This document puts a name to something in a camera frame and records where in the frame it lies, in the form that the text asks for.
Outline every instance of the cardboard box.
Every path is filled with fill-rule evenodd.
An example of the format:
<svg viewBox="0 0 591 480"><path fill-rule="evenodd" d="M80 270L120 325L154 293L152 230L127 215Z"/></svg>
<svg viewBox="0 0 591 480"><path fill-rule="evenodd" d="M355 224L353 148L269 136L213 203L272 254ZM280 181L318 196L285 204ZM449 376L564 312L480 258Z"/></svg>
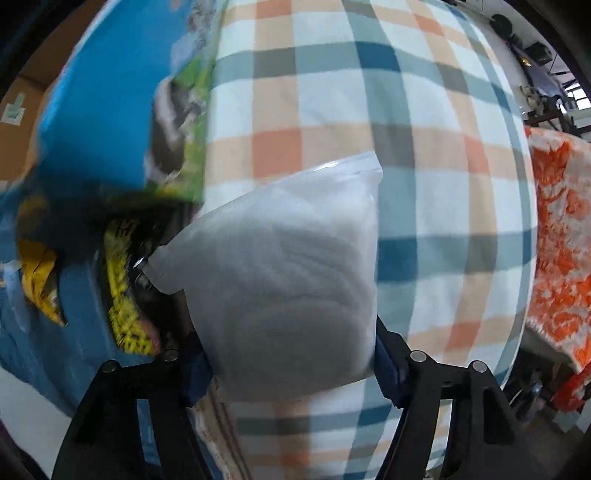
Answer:
<svg viewBox="0 0 591 480"><path fill-rule="evenodd" d="M88 0L39 46L0 102L0 191L37 161L37 124L51 85L106 0Z"/></svg>
<svg viewBox="0 0 591 480"><path fill-rule="evenodd" d="M10 183L26 173L25 159L43 94L41 86L17 77L0 103L0 182Z"/></svg>

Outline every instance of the orange patterned blanket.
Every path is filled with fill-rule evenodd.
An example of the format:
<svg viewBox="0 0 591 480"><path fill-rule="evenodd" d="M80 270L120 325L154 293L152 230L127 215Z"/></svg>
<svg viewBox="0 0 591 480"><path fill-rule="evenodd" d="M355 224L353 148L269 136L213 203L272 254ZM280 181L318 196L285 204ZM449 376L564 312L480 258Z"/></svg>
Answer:
<svg viewBox="0 0 591 480"><path fill-rule="evenodd" d="M538 203L527 323L581 371L591 362L591 144L526 128Z"/></svg>

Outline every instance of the bag of white powder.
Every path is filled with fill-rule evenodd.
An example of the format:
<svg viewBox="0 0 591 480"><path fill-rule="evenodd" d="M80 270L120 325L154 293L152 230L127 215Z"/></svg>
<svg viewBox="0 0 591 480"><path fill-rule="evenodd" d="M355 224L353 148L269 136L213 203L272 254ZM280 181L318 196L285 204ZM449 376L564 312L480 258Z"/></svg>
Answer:
<svg viewBox="0 0 591 480"><path fill-rule="evenodd" d="M144 273L184 290L225 400L298 398L371 372L374 152L296 173L203 215Z"/></svg>

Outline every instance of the checkered cloth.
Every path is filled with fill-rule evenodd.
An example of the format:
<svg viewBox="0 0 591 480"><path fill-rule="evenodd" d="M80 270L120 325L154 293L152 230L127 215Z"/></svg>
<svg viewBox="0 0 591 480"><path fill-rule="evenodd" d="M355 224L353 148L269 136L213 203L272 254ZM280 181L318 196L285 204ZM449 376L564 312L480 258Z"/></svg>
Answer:
<svg viewBox="0 0 591 480"><path fill-rule="evenodd" d="M439 0L230 0L214 75L203 211L375 150L381 319L437 361L481 359L503 382L537 216L521 117L478 27ZM233 452L227 477L255 480L374 478L401 414L375 378L283 403L213 401L229 427L202 422L206 443Z"/></svg>

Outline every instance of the window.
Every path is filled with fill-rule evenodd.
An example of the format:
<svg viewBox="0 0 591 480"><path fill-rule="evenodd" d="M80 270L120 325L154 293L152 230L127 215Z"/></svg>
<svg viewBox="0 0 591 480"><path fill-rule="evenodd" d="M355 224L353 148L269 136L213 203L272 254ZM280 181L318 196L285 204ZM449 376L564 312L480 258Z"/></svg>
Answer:
<svg viewBox="0 0 591 480"><path fill-rule="evenodd" d="M570 87L568 87L566 95L571 98L574 98L577 102L577 107L579 110L585 110L586 108L591 108L591 102L587 98L587 94L581 88L579 83L574 83Z"/></svg>
<svg viewBox="0 0 591 480"><path fill-rule="evenodd" d="M582 100L577 100L577 106L579 110L585 110L586 108L591 108L591 102L589 102L588 98L584 98Z"/></svg>

